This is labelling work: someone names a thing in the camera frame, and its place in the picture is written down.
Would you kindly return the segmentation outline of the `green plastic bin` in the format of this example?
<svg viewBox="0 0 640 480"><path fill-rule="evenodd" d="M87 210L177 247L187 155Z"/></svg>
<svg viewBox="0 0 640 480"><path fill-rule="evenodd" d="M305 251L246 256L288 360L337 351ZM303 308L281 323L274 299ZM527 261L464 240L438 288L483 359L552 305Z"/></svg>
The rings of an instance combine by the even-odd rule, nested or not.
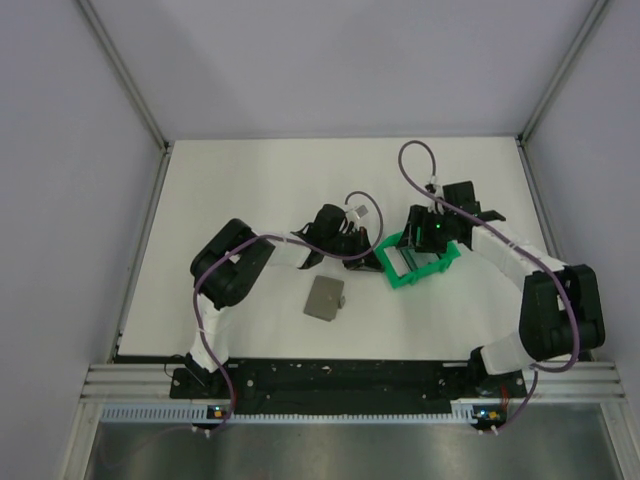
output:
<svg viewBox="0 0 640 480"><path fill-rule="evenodd" d="M386 276L392 289L415 285L422 279L446 272L452 263L461 256L459 249L453 242L449 242L444 253L425 253L416 250L398 250L397 242L401 233L393 234L382 241L374 253L384 265ZM401 252L411 271L402 277L398 277L388 258L388 250L395 248Z"/></svg>

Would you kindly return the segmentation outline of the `grey card holder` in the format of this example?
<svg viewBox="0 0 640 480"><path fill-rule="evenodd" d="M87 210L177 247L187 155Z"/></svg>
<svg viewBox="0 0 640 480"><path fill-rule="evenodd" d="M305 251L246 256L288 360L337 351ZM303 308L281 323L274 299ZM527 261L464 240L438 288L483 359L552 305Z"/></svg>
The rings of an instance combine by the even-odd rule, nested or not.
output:
<svg viewBox="0 0 640 480"><path fill-rule="evenodd" d="M303 313L307 316L333 321L345 305L345 282L323 275L317 275L312 283Z"/></svg>

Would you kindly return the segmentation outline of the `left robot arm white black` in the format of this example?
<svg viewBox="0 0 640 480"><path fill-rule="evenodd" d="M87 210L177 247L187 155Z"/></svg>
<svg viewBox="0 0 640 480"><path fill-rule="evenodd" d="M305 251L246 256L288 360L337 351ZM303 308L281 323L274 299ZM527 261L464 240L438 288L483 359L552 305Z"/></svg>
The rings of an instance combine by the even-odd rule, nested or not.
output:
<svg viewBox="0 0 640 480"><path fill-rule="evenodd" d="M374 253L381 238L370 240L362 224L367 213L364 205L325 204L312 221L286 235L258 234L234 218L206 244L190 265L197 330L184 360L197 390L209 397L225 387L233 390L223 366L229 359L225 331L232 323L230 310L248 296L265 267L305 271L329 257L348 271L384 271Z"/></svg>

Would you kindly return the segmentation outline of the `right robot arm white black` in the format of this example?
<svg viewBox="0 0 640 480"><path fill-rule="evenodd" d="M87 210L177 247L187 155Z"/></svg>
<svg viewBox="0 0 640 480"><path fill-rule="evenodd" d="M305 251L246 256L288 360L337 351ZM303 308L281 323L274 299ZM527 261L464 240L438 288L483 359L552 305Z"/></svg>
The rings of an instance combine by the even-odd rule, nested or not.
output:
<svg viewBox="0 0 640 480"><path fill-rule="evenodd" d="M521 294L515 329L470 354L466 380L474 393L490 395L504 374L563 355L573 365L582 352L604 344L599 287L591 267L553 258L518 236L502 214L481 208L470 181L428 184L420 191L432 203L411 206L399 248L442 255L450 243L462 244Z"/></svg>

